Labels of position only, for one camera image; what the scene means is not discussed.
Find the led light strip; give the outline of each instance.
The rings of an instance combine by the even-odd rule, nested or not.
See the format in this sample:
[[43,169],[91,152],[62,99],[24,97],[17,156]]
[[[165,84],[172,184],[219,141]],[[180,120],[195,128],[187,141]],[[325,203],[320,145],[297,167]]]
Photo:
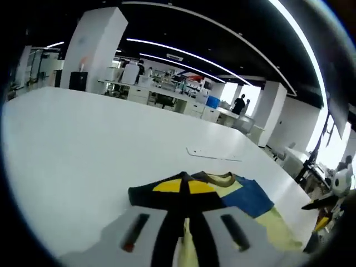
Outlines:
[[301,30],[295,19],[292,15],[288,12],[288,10],[278,1],[278,0],[268,0],[271,2],[272,5],[283,15],[283,17],[288,21],[288,23],[292,26],[295,33],[298,35],[299,39],[301,40],[310,60],[313,65],[315,74],[317,75],[319,87],[322,92],[322,99],[323,104],[326,109],[328,109],[328,102],[327,102],[327,93],[325,91],[325,84],[322,76],[322,72],[320,70],[317,58],[315,57],[314,51],[310,46],[304,32]]
[[218,67],[218,68],[220,68],[220,69],[222,69],[222,70],[228,72],[228,73],[231,74],[231,75],[234,75],[236,78],[238,78],[238,79],[242,80],[243,82],[247,83],[248,85],[251,85],[251,86],[252,86],[252,84],[251,84],[250,82],[246,81],[245,79],[243,79],[243,78],[240,77],[239,75],[233,73],[232,71],[229,71],[229,70],[225,69],[224,67],[221,67],[220,65],[218,65],[218,64],[216,64],[216,63],[213,63],[213,62],[211,62],[210,60],[206,60],[205,58],[202,58],[202,57],[197,56],[197,55],[195,55],[195,54],[186,52],[186,51],[184,51],[184,50],[181,50],[181,49],[178,49],[178,48],[175,48],[175,47],[166,46],[166,45],[160,44],[160,43],[155,43],[155,42],[150,42],[150,41],[144,41],[144,40],[139,40],[139,39],[132,39],[132,38],[127,38],[126,40],[132,41],[132,42],[138,42],[138,43],[147,43],[147,44],[149,44],[149,45],[154,45],[154,46],[160,46],[160,47],[172,49],[172,50],[175,50],[175,51],[178,51],[178,52],[187,54],[187,55],[189,55],[189,56],[198,58],[198,59],[200,59],[200,60],[203,60],[203,61],[205,61],[205,62],[207,62],[207,63],[209,63],[209,64],[214,65],[215,67]]
[[161,4],[161,3],[152,3],[152,2],[142,2],[142,1],[126,1],[126,2],[122,2],[122,4],[143,4],[146,6],[156,6],[156,7],[164,7],[164,8],[170,8],[170,9],[174,9],[174,10],[178,10],[178,11],[182,11],[185,12],[187,14],[191,14],[193,16],[202,18],[206,21],[209,21],[211,23],[213,23],[214,25],[217,25],[218,27],[226,30],[227,32],[231,33],[233,36],[235,36],[236,38],[238,38],[239,40],[241,40],[242,42],[244,42],[246,45],[248,45],[252,50],[254,50],[259,56],[261,56],[264,60],[267,61],[267,63],[279,74],[279,76],[284,80],[284,82],[289,86],[289,88],[291,89],[292,93],[287,93],[287,95],[290,96],[297,96],[295,89],[293,88],[293,86],[290,84],[290,82],[286,79],[286,77],[284,77],[284,75],[281,73],[281,71],[279,70],[279,68],[277,68],[276,65],[274,65],[272,63],[271,60],[269,60],[267,58],[266,55],[264,55],[261,51],[259,51],[257,49],[257,47],[255,47],[252,43],[250,43],[249,41],[247,41],[244,37],[242,37],[241,35],[239,35],[237,32],[234,32],[232,29],[227,28],[227,26],[209,18],[206,16],[203,16],[202,14],[196,13],[192,10],[189,9],[185,9],[185,8],[181,8],[181,7],[177,7],[177,6],[173,6],[170,4]]
[[51,44],[50,46],[46,46],[46,48],[51,48],[53,46],[59,46],[61,44],[64,44],[64,42],[54,43],[54,44]]
[[217,78],[217,77],[215,77],[215,76],[213,76],[213,75],[211,75],[211,74],[208,74],[208,73],[206,73],[206,72],[204,72],[204,71],[200,71],[200,70],[198,70],[198,69],[196,69],[196,68],[189,67],[189,66],[184,65],[184,64],[182,64],[182,63],[178,63],[178,62],[175,62],[175,61],[172,61],[172,60],[167,60],[167,59],[165,59],[165,58],[155,57],[155,56],[147,55],[147,54],[143,54],[143,53],[140,53],[140,55],[146,56],[146,57],[156,58],[156,59],[158,59],[158,60],[164,60],[164,61],[171,62],[171,63],[177,64],[177,65],[180,65],[180,66],[183,66],[183,67],[186,67],[186,68],[190,68],[190,69],[192,69],[192,70],[194,70],[194,71],[198,71],[198,72],[200,72],[200,73],[202,73],[202,74],[204,74],[204,75],[207,75],[207,76],[209,76],[209,77],[212,77],[212,78],[214,78],[214,79],[216,79],[216,80],[218,80],[218,81],[220,81],[220,82],[226,83],[225,81],[223,81],[223,80],[221,80],[221,79],[219,79],[219,78]]

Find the person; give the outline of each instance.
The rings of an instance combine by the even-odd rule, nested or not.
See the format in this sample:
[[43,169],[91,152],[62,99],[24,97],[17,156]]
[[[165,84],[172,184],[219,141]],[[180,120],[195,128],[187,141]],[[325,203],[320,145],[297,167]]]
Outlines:
[[139,82],[140,75],[144,75],[145,74],[144,61],[143,60],[139,60],[139,63],[137,65],[140,68],[140,70],[139,70],[139,73],[137,74],[137,77],[136,77],[136,83]]
[[245,115],[245,114],[246,114],[246,111],[247,111],[247,109],[249,108],[249,104],[250,104],[250,100],[247,99],[245,107],[244,107],[243,110],[241,110],[241,112],[240,112],[241,115]]
[[151,77],[153,74],[153,68],[152,67],[149,67],[148,71],[145,72],[145,75],[147,77]]
[[243,94],[241,98],[235,99],[235,106],[233,108],[233,113],[238,115],[241,113],[241,110],[243,110],[243,108],[245,107],[244,98],[245,98],[245,94]]

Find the white device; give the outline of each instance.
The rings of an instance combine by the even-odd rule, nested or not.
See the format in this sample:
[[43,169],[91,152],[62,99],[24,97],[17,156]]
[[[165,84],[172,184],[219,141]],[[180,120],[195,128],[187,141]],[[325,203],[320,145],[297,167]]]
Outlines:
[[136,82],[137,75],[139,75],[140,68],[136,62],[130,62],[126,65],[121,82],[128,85],[134,85]]

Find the ceiling light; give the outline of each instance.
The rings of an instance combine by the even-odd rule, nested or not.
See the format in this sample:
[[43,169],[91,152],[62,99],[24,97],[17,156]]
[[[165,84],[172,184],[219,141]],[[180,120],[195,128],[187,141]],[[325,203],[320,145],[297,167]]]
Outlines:
[[175,51],[178,51],[178,52],[187,54],[187,55],[192,56],[192,57],[196,57],[196,58],[198,58],[198,59],[200,59],[200,60],[203,60],[203,61],[205,61],[205,62],[207,62],[207,63],[209,63],[209,64],[214,65],[215,67],[218,67],[218,68],[220,68],[220,69],[222,69],[222,70],[228,72],[228,73],[231,74],[231,75],[234,75],[236,78],[238,78],[238,79],[242,80],[243,82],[247,83],[248,85],[251,85],[251,86],[252,86],[252,84],[251,84],[250,82],[246,81],[245,79],[243,79],[243,78],[240,77],[239,75],[233,73],[232,71],[229,71],[229,70],[225,69],[224,67],[222,67],[222,66],[220,66],[220,65],[218,65],[218,64],[216,64],[216,63],[213,63],[213,62],[211,62],[210,60],[206,60],[205,58],[202,58],[202,57],[200,57],[200,56],[197,56],[197,55],[195,55],[195,54],[192,54],[192,53],[189,53],[189,52],[186,52],[186,51],[184,51],[184,50],[180,50],[180,49],[178,49],[178,48],[174,48],[174,47],[171,47],[171,46],[166,46],[166,45],[160,44],[160,43],[154,43],[154,42],[149,42],[149,41],[144,41],[144,40],[138,40],[138,39],[132,39],[132,38],[127,38],[127,40],[128,40],[128,41],[132,41],[132,42],[147,43],[147,44],[149,44],[149,45],[165,47],[165,48],[168,48],[168,49],[172,49],[172,50],[175,50]]
[[322,99],[323,99],[323,104],[326,109],[328,109],[328,103],[327,103],[327,93],[325,91],[325,84],[322,76],[322,72],[320,70],[317,58],[315,57],[314,51],[312,47],[310,46],[304,32],[301,30],[295,19],[292,17],[292,15],[288,12],[288,10],[278,1],[278,0],[268,0],[275,6],[275,8],[278,9],[278,11],[283,15],[283,17],[289,22],[289,24],[292,26],[293,30],[295,33],[298,35],[299,39],[301,40],[310,60],[311,63],[314,67],[314,71],[317,74],[318,82],[319,82],[319,87],[322,92]]
[[175,62],[175,61],[173,61],[173,60],[167,60],[167,59],[162,58],[162,57],[155,57],[155,56],[147,55],[147,54],[143,54],[143,53],[140,53],[140,55],[146,56],[146,57],[156,58],[156,59],[158,59],[158,60],[164,60],[164,61],[171,62],[171,63],[177,64],[177,65],[180,65],[180,66],[183,66],[183,67],[186,67],[186,68],[190,68],[190,69],[192,69],[192,70],[194,70],[194,71],[198,71],[198,72],[200,72],[200,73],[202,73],[202,74],[205,74],[205,75],[207,75],[207,76],[209,76],[209,77],[212,77],[212,78],[214,78],[214,79],[216,79],[216,80],[218,80],[218,81],[220,81],[220,82],[225,83],[225,81],[223,81],[222,79],[219,79],[219,78],[217,78],[217,77],[215,77],[215,76],[213,76],[213,75],[211,75],[211,74],[208,74],[208,73],[206,73],[206,72],[204,72],[204,71],[200,71],[200,70],[198,70],[198,69],[196,69],[196,68],[189,67],[189,66],[184,65],[184,64],[182,64],[182,63]]
[[50,46],[46,46],[46,48],[51,48],[53,46],[59,46],[61,44],[63,44],[64,42],[59,42],[59,43],[54,43],[54,44],[51,44]]

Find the yellow cloth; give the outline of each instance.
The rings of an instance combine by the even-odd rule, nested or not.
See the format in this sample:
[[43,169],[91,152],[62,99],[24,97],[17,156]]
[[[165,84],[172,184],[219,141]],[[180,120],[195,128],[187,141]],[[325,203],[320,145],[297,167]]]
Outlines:
[[214,184],[211,184],[211,183],[208,183],[208,185],[210,185],[212,188],[214,188],[214,190],[219,195],[219,197],[224,197],[224,196],[228,195],[229,193],[232,193],[232,192],[234,192],[237,189],[240,189],[242,187],[242,185],[237,181],[235,181],[229,187],[221,187],[221,186],[214,185]]
[[178,257],[178,267],[199,267],[193,237],[189,230],[189,218],[184,221],[184,238]]
[[159,185],[157,185],[153,189],[153,191],[179,193],[181,182],[182,179],[174,179],[171,181],[162,182]]
[[279,250],[300,250],[302,242],[297,241],[275,207],[255,218],[266,227],[268,240]]
[[188,185],[189,185],[189,191],[191,194],[215,192],[214,188],[212,188],[210,185],[208,185],[205,182],[189,181]]

